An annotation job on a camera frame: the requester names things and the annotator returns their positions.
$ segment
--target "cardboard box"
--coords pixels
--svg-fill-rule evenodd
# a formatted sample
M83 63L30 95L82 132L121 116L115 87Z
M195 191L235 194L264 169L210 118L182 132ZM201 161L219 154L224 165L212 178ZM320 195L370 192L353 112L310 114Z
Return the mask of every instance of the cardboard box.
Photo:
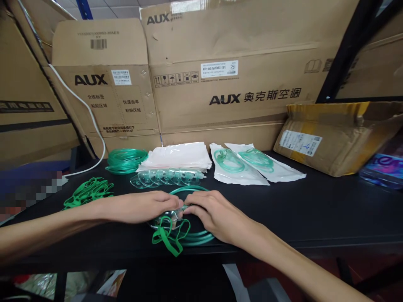
M16 21L0 3L0 169L79 145Z
M234 128L201 130L183 133L162 134L164 146L202 141L210 152L210 144L224 143L250 144L259 150L272 150L283 123L243 126Z
M52 39L60 21L75 20L52 0L5 0L42 66L52 60Z
M60 22L52 64L91 108L103 137L159 134L147 44L138 19ZM98 137L88 109L56 81L53 76L81 133Z
M156 147L161 147L161 137L160 135L141 135L141 136L129 136L126 138L122 137L110 137L104 138L106 145L105 157L108 158L109 152L113 149L139 149L152 151ZM100 138L90 138L89 139L94 152L98 158L101 157L103 151L103 145Z
M284 121L314 103L358 0L192 0L141 9L161 133Z
M337 99L403 96L403 10L357 54Z
M403 124L400 102L288 105L274 151L331 176L358 172Z

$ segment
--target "white label sticker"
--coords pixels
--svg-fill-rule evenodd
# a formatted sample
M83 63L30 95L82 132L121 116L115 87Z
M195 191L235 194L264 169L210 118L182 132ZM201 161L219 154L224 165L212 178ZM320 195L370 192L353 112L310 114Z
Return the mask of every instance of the white label sticker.
M111 70L115 85L131 85L130 73L128 70Z
M280 146L313 156L321 141L322 137L320 136L286 130L281 137Z
M238 60L225 62L212 62L200 64L201 78L213 78L218 76L237 76Z

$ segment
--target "stack of plastic masks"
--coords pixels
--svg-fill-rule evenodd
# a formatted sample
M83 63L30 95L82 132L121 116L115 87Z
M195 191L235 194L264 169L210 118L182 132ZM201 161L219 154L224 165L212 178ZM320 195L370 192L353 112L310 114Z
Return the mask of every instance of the stack of plastic masks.
M168 168L140 171L130 179L138 189L155 188L161 185L190 186L199 185L203 173L193 169Z

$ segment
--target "white wire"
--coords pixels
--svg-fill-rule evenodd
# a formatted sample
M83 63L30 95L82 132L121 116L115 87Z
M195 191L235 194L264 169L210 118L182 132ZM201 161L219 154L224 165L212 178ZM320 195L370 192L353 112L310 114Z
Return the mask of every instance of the white wire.
M66 83L63 81L63 79L60 77L59 73L56 71L56 69L55 69L51 64L49 64L49 67L53 70L53 72L54 72L55 75L58 77L59 81L63 84L63 86L64 86L67 90L69 90L70 93L71 93L72 95L74 95L81 103L83 103L83 104L85 105L85 107L87 107L87 109L88 109L88 111L89 111L89 113L90 113L90 115L91 115L92 122L94 123L95 130L97 131L97 133L98 133L98 135L99 135L99 138L101 139L102 144L103 144L103 147L104 147L104 151L102 152L102 156L101 156L101 158L99 159L99 162L97 162L94 166L92 166L91 168L89 168L89 169L87 169L87 170L64 175L64 177L69 177L69 176L73 176L73 175L77 175L77 174L81 174L81 173L87 172L87 171L89 171L89 170L94 169L96 166L98 166L99 163L104 159L105 151L106 151L106 145L105 145L104 138L102 137L101 133L99 132L99 129L98 129L97 123L95 122L95 117L94 117L94 115L92 114L91 108L90 108L90 107L87 105L87 103L84 102L77 94L75 94L73 90L71 90L71 89L66 85Z

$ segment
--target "black table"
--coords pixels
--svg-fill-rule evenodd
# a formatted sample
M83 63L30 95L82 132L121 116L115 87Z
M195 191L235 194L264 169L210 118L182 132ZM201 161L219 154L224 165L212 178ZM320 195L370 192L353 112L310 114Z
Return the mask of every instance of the black table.
M220 191L252 219L261 222L310 258L403 251L403 195L374 186L357 175L334 178L275 152L273 158L306 173L305 179L271 186L227 185L214 179L214 166L201 186ZM133 187L132 175L112 175L104 160L95 169L70 178L61 191L31 206L5 225L60 211L63 202L91 177L113 182L114 195L144 192ZM158 189L170 192L176 186ZM193 231L201 230L191 216ZM186 247L175 259L161 243L151 244L153 230L146 224L108 223L76 234L21 261L1 273L49 273L89 269L123 269L158 261L234 262L247 257L238 248L215 239L200 247Z

